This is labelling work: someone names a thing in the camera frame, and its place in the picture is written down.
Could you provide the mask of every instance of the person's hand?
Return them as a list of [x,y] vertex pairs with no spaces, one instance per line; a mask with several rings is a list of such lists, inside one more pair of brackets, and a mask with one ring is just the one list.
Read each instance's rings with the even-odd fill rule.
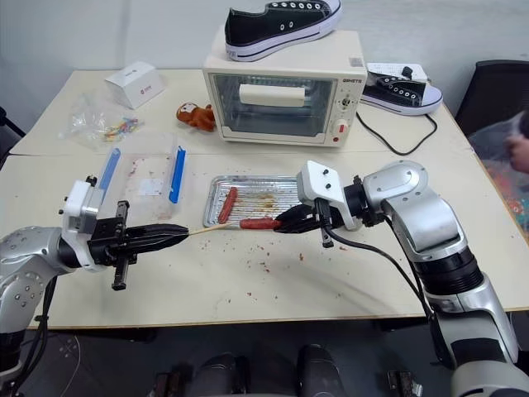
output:
[[529,174],[529,139],[524,136],[510,136],[505,140],[505,145],[513,169]]

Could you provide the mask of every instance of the toaster oven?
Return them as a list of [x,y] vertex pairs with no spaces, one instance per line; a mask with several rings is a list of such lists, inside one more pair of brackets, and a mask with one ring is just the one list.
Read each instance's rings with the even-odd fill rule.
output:
[[344,145],[367,76],[354,31],[254,62],[230,60],[219,31],[203,73],[222,139],[312,146]]

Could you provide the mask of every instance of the wooden skewer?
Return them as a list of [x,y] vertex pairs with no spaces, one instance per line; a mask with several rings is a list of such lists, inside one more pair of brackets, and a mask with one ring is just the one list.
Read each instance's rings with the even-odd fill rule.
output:
[[228,227],[234,224],[236,224],[236,222],[227,222],[220,225],[205,227],[204,229],[193,230],[192,232],[189,232],[189,236],[192,236],[193,234],[210,232],[211,230],[223,229],[224,227]]

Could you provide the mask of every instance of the power strip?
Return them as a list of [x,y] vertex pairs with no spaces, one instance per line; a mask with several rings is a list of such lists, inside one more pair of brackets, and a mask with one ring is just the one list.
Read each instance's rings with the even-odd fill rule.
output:
[[401,75],[404,66],[412,70],[412,80],[422,81],[426,83],[428,76],[424,73],[424,69],[419,64],[385,64],[385,63],[368,63],[367,69],[369,72],[388,74],[395,77],[404,77]]

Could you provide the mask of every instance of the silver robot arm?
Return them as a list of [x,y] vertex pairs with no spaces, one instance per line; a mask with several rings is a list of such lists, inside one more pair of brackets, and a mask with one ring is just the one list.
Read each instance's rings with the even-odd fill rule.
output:
[[[347,222],[335,222],[337,214],[343,214],[344,203],[356,224],[361,219],[370,227],[388,220],[433,309],[429,322],[436,354],[444,365],[455,369],[452,395],[529,393],[529,378],[514,366],[517,339],[507,315],[489,278],[479,269],[451,206],[428,186],[426,170],[401,160],[363,181],[355,177],[353,185],[340,186],[343,193],[330,200],[329,191],[338,186],[334,170],[311,161],[303,167],[298,196],[316,214],[307,228],[317,224],[322,228],[323,245],[331,246],[326,242],[330,218],[332,227],[343,224],[354,230]],[[329,207],[334,207],[334,215]]]
[[125,289],[128,266],[138,254],[173,246],[189,235],[186,227],[172,224],[126,227],[126,201],[117,203],[114,218],[98,219],[104,192],[96,183],[94,177],[75,182],[60,210],[63,227],[25,227],[0,240],[0,396],[12,395],[31,373],[20,361],[20,346],[47,294],[44,306],[49,307],[56,276],[113,266],[112,288]]

